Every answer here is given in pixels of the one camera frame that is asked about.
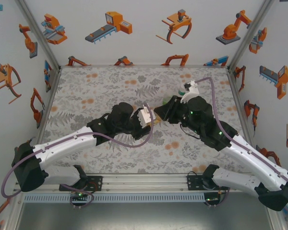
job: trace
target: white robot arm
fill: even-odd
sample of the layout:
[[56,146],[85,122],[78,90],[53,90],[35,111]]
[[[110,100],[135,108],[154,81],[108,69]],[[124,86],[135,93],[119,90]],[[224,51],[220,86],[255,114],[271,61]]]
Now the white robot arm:
[[[202,175],[207,188],[232,187],[257,196],[267,207],[281,210],[288,202],[288,171],[269,161],[250,146],[237,131],[225,122],[218,121],[212,106],[198,96],[197,84],[185,84],[186,94],[154,109],[155,113],[171,124],[181,123],[196,132],[207,146],[221,151],[240,162],[254,176],[230,172],[216,165],[209,165]],[[12,167],[23,192],[32,191],[42,184],[67,184],[75,189],[86,186],[87,176],[79,165],[73,167],[53,166],[57,160],[108,141],[119,133],[131,134],[135,139],[150,133],[150,123],[155,115],[147,109],[133,108],[127,103],[115,105],[110,114],[94,119],[78,131],[55,141],[30,146],[24,143],[15,151]]]

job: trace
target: white wall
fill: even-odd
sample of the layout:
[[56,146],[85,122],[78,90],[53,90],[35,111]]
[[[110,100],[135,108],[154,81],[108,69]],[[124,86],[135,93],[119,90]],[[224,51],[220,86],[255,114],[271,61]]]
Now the white wall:
[[[224,28],[234,23],[241,10],[254,19],[262,0],[27,0],[35,20],[41,23],[44,15],[55,16],[65,27],[67,40],[58,45],[49,44],[60,65],[68,63],[69,56],[89,63],[113,65],[118,58],[127,56],[134,64],[160,65],[167,57],[189,53],[187,64],[202,65],[213,58],[228,55],[231,58],[241,40],[223,45],[216,37]],[[156,35],[166,37],[168,26],[161,22],[168,16],[184,9],[192,18],[192,30],[182,39],[172,35],[169,44]],[[132,24],[133,33],[114,33],[100,42],[90,43],[84,38],[106,24],[105,13],[117,11]],[[241,24],[238,35],[247,32]]]
[[[9,104],[14,98],[7,87],[0,89],[0,187],[2,180],[11,168],[14,157],[14,147],[26,142],[37,135],[36,122],[30,108],[30,98],[35,87],[40,93],[46,106],[50,98],[50,92],[45,91],[44,61],[46,59],[42,48],[38,47],[38,55],[29,58],[29,50],[24,44],[24,35],[19,32],[19,24],[27,26],[27,23],[16,3],[12,0],[0,0],[3,11],[0,11],[0,63],[9,63],[13,66],[21,78],[21,83],[15,86],[15,91],[22,96]],[[28,32],[32,41],[36,38]],[[12,74],[13,83],[16,77]],[[41,110],[40,103],[36,100],[36,109]],[[4,202],[0,194],[0,205]]]
[[[287,94],[279,100],[274,84],[259,76],[261,65],[276,73],[284,65],[288,67],[288,2],[275,2],[260,29],[264,27],[267,27],[267,36],[263,47],[257,54],[247,50],[238,64],[238,67],[246,66],[245,87],[240,92],[240,97],[242,102],[250,100],[260,107],[256,144],[261,148],[267,148],[268,151],[274,151],[279,156],[282,166],[288,169],[288,83]],[[237,86],[240,85],[241,78],[237,80]]]

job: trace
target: floral tablecloth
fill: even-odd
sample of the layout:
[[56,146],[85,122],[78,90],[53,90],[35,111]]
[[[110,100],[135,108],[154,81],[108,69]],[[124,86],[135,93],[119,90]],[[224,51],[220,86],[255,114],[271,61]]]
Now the floral tablecloth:
[[[135,110],[143,102],[152,108],[160,106],[166,95],[177,94],[182,82],[208,76],[214,79],[220,119],[243,134],[226,69],[74,67],[62,69],[43,142],[80,129],[119,102],[130,103]],[[199,91],[212,103],[208,81],[200,83]],[[126,134],[115,138],[131,145],[144,140],[134,141]],[[79,164],[86,173],[187,173],[203,172],[211,163],[235,172],[247,172],[230,157],[185,135],[179,125],[161,122],[155,126],[149,142],[140,148],[129,149],[110,141],[74,153],[57,165]]]

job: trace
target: gray floor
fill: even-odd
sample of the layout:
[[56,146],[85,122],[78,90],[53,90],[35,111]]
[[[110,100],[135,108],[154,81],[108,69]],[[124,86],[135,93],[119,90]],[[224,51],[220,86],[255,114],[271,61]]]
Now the gray floor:
[[261,203],[229,194],[216,209],[203,203],[25,204],[19,230],[270,230]]

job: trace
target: printed pattern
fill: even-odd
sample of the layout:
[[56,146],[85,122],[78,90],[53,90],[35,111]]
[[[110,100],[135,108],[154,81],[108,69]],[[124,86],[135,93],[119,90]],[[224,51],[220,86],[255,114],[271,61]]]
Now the printed pattern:
[[[163,98],[178,93],[180,84],[192,79],[212,77],[216,87],[219,117],[241,134],[241,124],[225,69],[85,67],[63,68],[52,104],[43,142],[74,132],[92,119],[111,111],[119,102],[136,110],[147,102],[151,108],[162,105]],[[208,81],[199,85],[201,96],[212,103]],[[130,135],[115,139],[136,145]],[[84,149],[57,162],[59,166],[79,164],[87,173],[187,173],[203,172],[217,164],[235,172],[247,172],[239,163],[201,141],[185,135],[179,125],[161,122],[144,146],[130,149],[111,141]]]

